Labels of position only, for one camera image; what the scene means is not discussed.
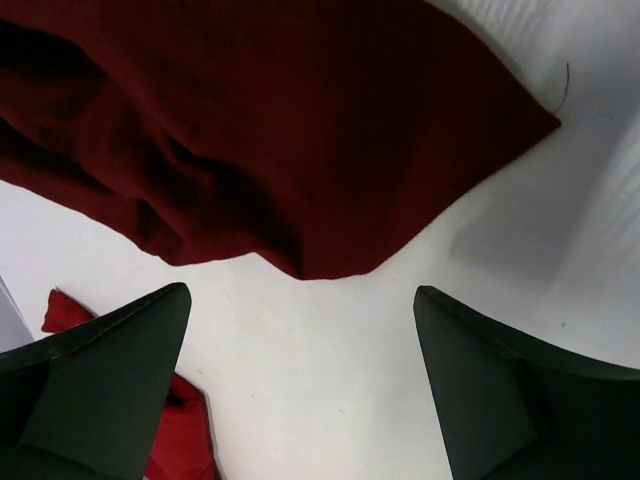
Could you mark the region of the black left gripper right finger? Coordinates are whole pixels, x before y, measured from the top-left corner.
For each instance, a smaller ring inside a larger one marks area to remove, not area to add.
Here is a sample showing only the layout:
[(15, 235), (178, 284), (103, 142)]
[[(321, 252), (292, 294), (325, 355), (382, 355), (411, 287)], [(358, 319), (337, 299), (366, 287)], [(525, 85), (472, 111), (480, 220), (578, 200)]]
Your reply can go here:
[(421, 286), (414, 317), (455, 479), (636, 479), (639, 372)]

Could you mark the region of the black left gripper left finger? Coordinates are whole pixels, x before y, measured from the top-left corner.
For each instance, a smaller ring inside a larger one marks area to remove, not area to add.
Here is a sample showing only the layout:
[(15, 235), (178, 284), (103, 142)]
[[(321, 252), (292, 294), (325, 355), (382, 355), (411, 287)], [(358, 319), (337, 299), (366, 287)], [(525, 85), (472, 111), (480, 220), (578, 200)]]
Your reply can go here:
[(191, 305), (169, 284), (2, 353), (2, 478), (143, 478)]

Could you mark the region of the dark maroon t shirt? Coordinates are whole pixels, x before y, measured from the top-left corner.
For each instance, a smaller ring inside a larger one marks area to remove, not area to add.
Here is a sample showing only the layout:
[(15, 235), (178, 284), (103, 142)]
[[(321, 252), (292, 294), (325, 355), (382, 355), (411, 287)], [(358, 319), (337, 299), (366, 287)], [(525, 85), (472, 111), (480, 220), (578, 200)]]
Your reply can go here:
[(424, 1), (5, 1), (1, 177), (181, 266), (372, 271), (559, 126)]

